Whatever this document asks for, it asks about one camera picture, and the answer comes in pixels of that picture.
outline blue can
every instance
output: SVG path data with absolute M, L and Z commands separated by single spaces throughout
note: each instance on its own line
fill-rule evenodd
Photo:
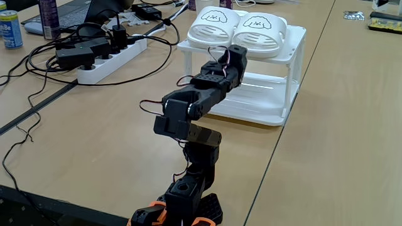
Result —
M 0 12 L 0 26 L 7 49 L 15 49 L 23 46 L 17 11 L 5 10 Z

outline drink can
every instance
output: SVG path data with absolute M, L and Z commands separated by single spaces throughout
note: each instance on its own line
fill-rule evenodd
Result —
M 195 0 L 188 0 L 188 9 L 195 11 Z
M 0 12 L 0 26 L 7 49 L 15 49 L 23 46 L 17 11 L 5 10 Z
M 233 9 L 232 0 L 220 0 L 220 6 L 227 9 Z
M 39 12 L 45 39 L 55 40 L 59 38 L 61 32 L 56 0 L 39 0 Z
M 5 1 L 0 1 L 0 12 L 7 10 L 7 5 Z

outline shelf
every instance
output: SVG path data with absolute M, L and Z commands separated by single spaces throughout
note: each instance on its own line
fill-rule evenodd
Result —
M 283 115 L 286 82 L 286 78 L 246 72 L 242 85 L 229 92 L 209 114 L 281 126 L 287 117 Z M 293 103 L 299 85 L 296 81 L 291 82 L 290 99 Z

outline bottle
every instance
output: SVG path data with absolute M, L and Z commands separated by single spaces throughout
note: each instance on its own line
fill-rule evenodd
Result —
M 62 34 L 58 21 L 56 0 L 39 0 L 39 12 L 43 36 L 46 40 L 55 40 Z

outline power adapter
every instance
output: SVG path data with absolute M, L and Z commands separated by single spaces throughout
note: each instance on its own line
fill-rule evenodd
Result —
M 81 65 L 90 70 L 95 63 L 94 52 L 90 48 L 56 50 L 57 63 L 60 68 L 73 69 Z
M 75 48 L 90 48 L 94 52 L 94 56 L 102 56 L 103 59 L 108 59 L 112 53 L 112 47 L 106 38 L 96 38 L 93 40 L 77 43 Z
M 162 19 L 162 12 L 155 9 L 149 4 L 133 4 L 131 6 L 131 11 L 136 13 L 142 19 L 146 20 L 159 20 Z
M 127 32 L 122 25 L 114 25 L 112 27 L 113 38 L 120 50 L 127 48 Z

